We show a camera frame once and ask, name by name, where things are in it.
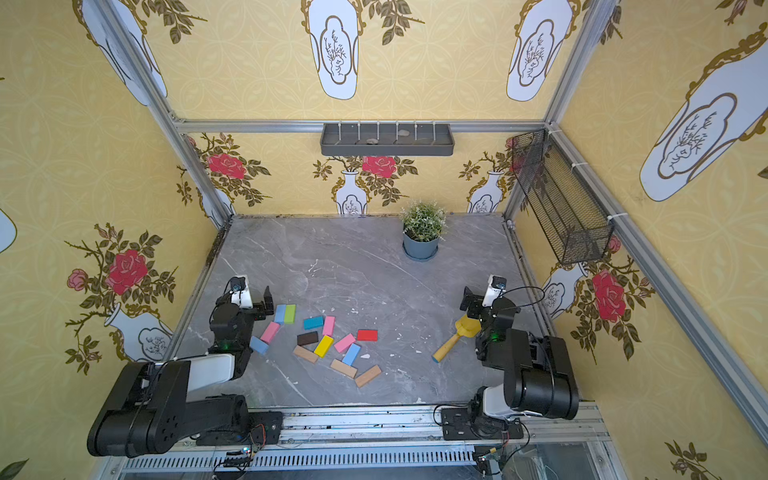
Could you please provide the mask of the teal block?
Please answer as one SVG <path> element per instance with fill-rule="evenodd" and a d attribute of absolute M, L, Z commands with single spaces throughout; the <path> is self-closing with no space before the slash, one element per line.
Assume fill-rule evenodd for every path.
<path fill-rule="evenodd" d="M 313 330 L 322 328 L 324 326 L 325 319 L 323 316 L 316 316 L 312 318 L 305 319 L 303 321 L 303 328 L 305 330 Z"/>

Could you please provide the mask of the pink block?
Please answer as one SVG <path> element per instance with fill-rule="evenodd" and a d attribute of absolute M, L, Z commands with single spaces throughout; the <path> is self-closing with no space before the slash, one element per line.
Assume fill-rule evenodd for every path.
<path fill-rule="evenodd" d="M 326 316 L 324 318 L 322 334 L 324 336 L 332 337 L 335 328 L 335 318 L 333 316 Z"/>
<path fill-rule="evenodd" d="M 260 340 L 266 344 L 270 344 L 279 332 L 280 327 L 281 325 L 279 323 L 271 322 L 262 333 Z"/>
<path fill-rule="evenodd" d="M 337 352 L 344 353 L 355 342 L 356 342 L 355 336 L 353 334 L 348 334 L 345 337 L 343 337 L 341 340 L 337 341 L 334 344 L 334 348 L 336 349 Z"/>

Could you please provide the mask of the red block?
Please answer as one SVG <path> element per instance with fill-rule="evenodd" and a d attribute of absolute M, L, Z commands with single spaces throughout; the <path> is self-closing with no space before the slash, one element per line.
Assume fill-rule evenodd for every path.
<path fill-rule="evenodd" d="M 376 342 L 378 340 L 378 331 L 372 329 L 360 329 L 357 332 L 356 339 L 361 342 Z"/>

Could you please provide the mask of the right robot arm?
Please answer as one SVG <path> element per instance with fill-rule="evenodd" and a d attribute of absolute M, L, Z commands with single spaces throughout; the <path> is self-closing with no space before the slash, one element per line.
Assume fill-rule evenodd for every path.
<path fill-rule="evenodd" d="M 460 310 L 479 322 L 474 335 L 476 358 L 484 367 L 503 373 L 500 384 L 479 388 L 467 406 L 473 436 L 506 436 L 516 413 L 549 419 L 576 417 L 580 397 L 563 339 L 514 328 L 522 307 L 502 292 L 487 296 L 466 288 Z"/>

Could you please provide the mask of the light blue block upper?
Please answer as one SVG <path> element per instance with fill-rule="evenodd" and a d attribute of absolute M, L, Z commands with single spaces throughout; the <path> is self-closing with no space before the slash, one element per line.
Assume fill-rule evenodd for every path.
<path fill-rule="evenodd" d="M 286 305 L 277 305 L 275 307 L 274 322 L 283 324 L 285 322 Z"/>

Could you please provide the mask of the light blue block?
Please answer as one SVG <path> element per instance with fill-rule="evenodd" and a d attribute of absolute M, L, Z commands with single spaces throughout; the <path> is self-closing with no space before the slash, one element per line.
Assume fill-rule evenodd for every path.
<path fill-rule="evenodd" d="M 285 322 L 286 305 L 277 305 L 275 307 L 274 322 L 283 324 Z"/>
<path fill-rule="evenodd" d="M 251 337 L 249 347 L 260 355 L 265 355 L 269 349 L 269 344 L 257 337 Z"/>

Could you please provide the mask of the light blue block left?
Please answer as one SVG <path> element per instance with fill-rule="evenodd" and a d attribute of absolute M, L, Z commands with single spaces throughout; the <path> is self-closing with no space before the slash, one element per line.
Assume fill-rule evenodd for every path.
<path fill-rule="evenodd" d="M 260 355 L 265 355 L 269 349 L 269 344 L 257 337 L 251 337 L 249 347 Z"/>

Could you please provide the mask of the wooden block left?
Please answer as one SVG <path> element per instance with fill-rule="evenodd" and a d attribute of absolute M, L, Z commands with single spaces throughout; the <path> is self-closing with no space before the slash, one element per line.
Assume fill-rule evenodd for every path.
<path fill-rule="evenodd" d="M 297 345 L 294 350 L 293 354 L 307 362 L 310 362 L 312 364 L 316 364 L 319 360 L 319 356 L 315 354 L 313 351 L 308 350 L 304 348 L 303 346 Z"/>

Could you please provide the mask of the yellow block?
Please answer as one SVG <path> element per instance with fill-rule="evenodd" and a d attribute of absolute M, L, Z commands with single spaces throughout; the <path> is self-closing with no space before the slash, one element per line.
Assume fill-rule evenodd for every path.
<path fill-rule="evenodd" d="M 324 358 L 334 343 L 331 336 L 324 335 L 314 350 L 314 354 L 319 358 Z"/>

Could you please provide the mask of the blue block centre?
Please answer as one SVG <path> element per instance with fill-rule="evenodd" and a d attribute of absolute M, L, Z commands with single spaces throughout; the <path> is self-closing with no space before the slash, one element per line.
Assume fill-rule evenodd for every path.
<path fill-rule="evenodd" d="M 352 366 L 360 353 L 361 347 L 357 343 L 351 344 L 343 357 L 342 362 L 347 366 Z"/>

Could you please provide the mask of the wooden block right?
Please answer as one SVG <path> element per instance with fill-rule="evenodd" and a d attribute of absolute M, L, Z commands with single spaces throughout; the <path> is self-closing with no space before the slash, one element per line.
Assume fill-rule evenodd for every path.
<path fill-rule="evenodd" d="M 381 368 L 378 365 L 375 365 L 370 369 L 366 370 L 364 373 L 356 376 L 354 379 L 355 384 L 358 388 L 362 388 L 363 386 L 370 383 L 373 379 L 378 377 L 381 373 L 382 373 Z"/>

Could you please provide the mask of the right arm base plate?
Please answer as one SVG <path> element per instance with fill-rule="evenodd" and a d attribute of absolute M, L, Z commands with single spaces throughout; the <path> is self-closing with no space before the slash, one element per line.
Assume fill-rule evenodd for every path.
<path fill-rule="evenodd" d="M 443 407 L 438 410 L 443 439 L 447 441 L 487 440 L 504 442 L 525 437 L 520 422 L 485 416 L 467 407 Z"/>

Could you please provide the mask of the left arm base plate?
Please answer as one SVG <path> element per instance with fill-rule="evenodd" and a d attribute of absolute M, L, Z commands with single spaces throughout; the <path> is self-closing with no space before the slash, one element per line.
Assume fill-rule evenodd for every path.
<path fill-rule="evenodd" d="M 237 414 L 230 426 L 219 427 L 199 434 L 198 446 L 264 446 L 278 443 L 284 415 L 280 411 Z"/>

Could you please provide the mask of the aluminium rail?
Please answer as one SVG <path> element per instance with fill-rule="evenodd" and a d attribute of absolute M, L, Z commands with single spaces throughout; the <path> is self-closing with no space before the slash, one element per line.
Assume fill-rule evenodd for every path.
<path fill-rule="evenodd" d="M 517 479 L 624 479 L 618 451 L 596 404 L 584 402 L 572 420 L 516 413 L 525 437 L 504 442 L 443 439 L 438 410 L 450 405 L 333 406 L 257 409 L 284 415 L 278 443 L 264 446 L 198 446 L 191 439 L 165 454 L 107 457 L 92 478 L 214 479 L 226 452 L 251 447 L 250 474 L 283 471 L 461 467 L 487 468 L 490 478 L 508 471 Z"/>

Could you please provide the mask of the grey wall shelf tray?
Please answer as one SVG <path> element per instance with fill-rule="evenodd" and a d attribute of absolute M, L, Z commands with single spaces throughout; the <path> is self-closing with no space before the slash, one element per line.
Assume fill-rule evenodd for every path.
<path fill-rule="evenodd" d="M 323 125 L 321 153 L 331 156 L 451 156 L 449 123 L 433 121 L 340 121 Z"/>

